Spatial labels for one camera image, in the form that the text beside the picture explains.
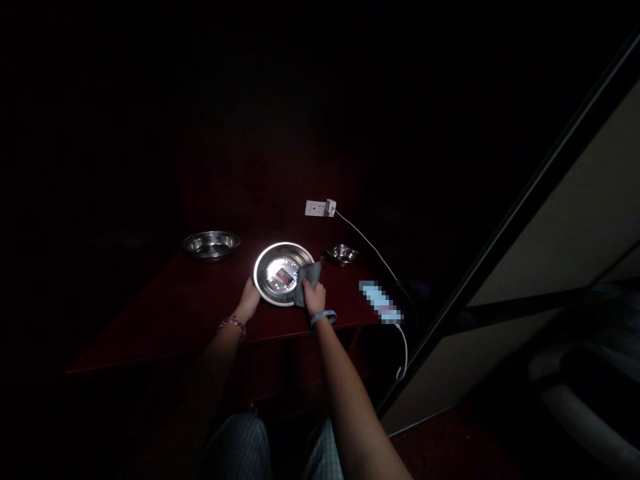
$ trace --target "striped pants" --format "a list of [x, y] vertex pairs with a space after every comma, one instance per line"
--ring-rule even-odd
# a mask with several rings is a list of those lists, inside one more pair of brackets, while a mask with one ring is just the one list
[[[325, 420], [309, 436], [305, 479], [342, 479], [331, 421]], [[230, 416], [202, 452], [197, 479], [272, 478], [267, 430], [248, 413]]]

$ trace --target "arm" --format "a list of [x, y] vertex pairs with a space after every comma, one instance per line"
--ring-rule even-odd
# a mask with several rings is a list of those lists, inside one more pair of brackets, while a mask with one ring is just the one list
[[[324, 311], [324, 286], [318, 283], [312, 289], [306, 280], [303, 285], [309, 314], [314, 316]], [[316, 321], [314, 329], [331, 404], [335, 442], [345, 475], [367, 479], [411, 478], [380, 425], [367, 390], [328, 318]]]
[[[259, 300], [260, 294], [248, 278], [231, 316], [246, 324]], [[228, 323], [211, 340], [165, 405], [151, 435], [123, 472], [124, 477], [168, 479], [191, 475], [222, 398], [240, 333], [236, 325]]]

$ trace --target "dark red table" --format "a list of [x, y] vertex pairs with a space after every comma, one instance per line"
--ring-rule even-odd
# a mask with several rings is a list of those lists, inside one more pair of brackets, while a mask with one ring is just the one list
[[[235, 308], [253, 264], [273, 239], [244, 239], [236, 256], [202, 265], [177, 251], [78, 358], [67, 373], [197, 353], [215, 333], [222, 318]], [[305, 243], [318, 260], [326, 245]], [[336, 329], [377, 324], [379, 320], [358, 288], [360, 280], [380, 280], [376, 258], [340, 268], [323, 262], [321, 282], [327, 288], [327, 308], [336, 310]], [[310, 335], [306, 313], [261, 301], [247, 325], [244, 345]]]

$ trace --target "metal bowl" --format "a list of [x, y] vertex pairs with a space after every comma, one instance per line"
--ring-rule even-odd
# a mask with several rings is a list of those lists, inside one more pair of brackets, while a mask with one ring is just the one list
[[274, 243], [255, 261], [253, 282], [264, 300], [278, 307], [293, 305], [298, 269], [313, 263], [313, 257], [296, 243]]
[[342, 245], [341, 243], [330, 246], [327, 249], [327, 254], [327, 260], [340, 267], [346, 267], [347, 265], [355, 263], [358, 261], [358, 258], [360, 258], [360, 252], [358, 252], [358, 250]]
[[228, 259], [240, 246], [240, 237], [234, 233], [209, 231], [196, 233], [182, 242], [185, 255], [200, 263], [217, 263]]

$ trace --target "charging cable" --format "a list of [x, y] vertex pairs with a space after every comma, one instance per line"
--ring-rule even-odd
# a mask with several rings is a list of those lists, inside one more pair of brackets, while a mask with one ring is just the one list
[[[380, 255], [380, 252], [378, 252], [378, 249], [373, 246], [373, 244], [369, 241], [368, 238], [365, 237], [364, 233], [362, 233], [360, 230], [358, 230], [358, 228], [356, 228], [356, 226], [354, 224], [352, 224], [349, 220], [344, 218], [342, 216], [342, 214], [340, 212], [338, 212], [338, 210], [335, 210], [335, 212], [338, 215], [340, 215], [340, 218], [342, 218], [342, 220], [344, 220], [345, 222], [350, 224], [350, 226], [352, 226], [353, 229], [356, 230], [356, 232], [358, 232], [362, 236], [362, 238], [364, 238], [364, 240], [366, 240], [367, 243], [370, 244], [371, 248], [378, 254], [378, 257], [380, 257], [380, 260], [382, 260], [382, 263], [384, 263], [386, 268], [389, 269], [389, 272], [390, 272], [391, 276], [393, 277], [393, 279], [395, 280], [396, 284], [398, 284], [398, 286], [400, 286], [400, 290], [402, 290], [405, 293], [405, 295], [407, 296], [409, 302], [411, 303], [411, 306], [413, 307], [413, 312], [415, 314], [415, 320], [418, 321], [418, 309], [415, 308], [415, 304], [413, 303], [413, 300], [411, 300], [411, 297], [409, 296], [409, 294], [407, 293], [405, 288], [402, 287], [399, 284], [398, 277], [395, 276], [395, 274], [393, 273], [393, 270], [391, 270], [391, 267], [389, 266], [389, 264], [387, 264], [387, 262], [385, 262], [384, 258], [382, 258], [382, 255]], [[405, 343], [405, 368], [404, 369], [402, 367], [398, 368], [398, 372], [395, 374], [395, 380], [396, 380], [396, 382], [399, 382], [400, 380], [402, 380], [405, 377], [405, 374], [407, 372], [407, 360], [408, 360], [409, 352], [407, 350], [407, 338], [405, 337], [405, 333], [402, 331], [402, 328], [400, 327], [399, 324], [396, 323], [394, 325], [396, 326], [396, 328], [398, 328], [398, 330], [400, 330], [400, 334], [402, 335], [402, 340]]]

